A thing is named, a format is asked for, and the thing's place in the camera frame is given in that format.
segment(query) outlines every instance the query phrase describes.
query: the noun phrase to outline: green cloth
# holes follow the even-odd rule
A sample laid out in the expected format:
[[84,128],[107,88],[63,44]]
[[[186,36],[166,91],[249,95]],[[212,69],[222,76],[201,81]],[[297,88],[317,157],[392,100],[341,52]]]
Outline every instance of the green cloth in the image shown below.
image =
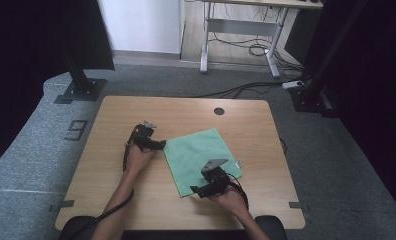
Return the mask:
[[167,140],[164,154],[173,174],[180,197],[193,194],[190,186],[208,184],[201,169],[210,159],[228,159],[220,167],[236,178],[242,175],[235,159],[215,128]]

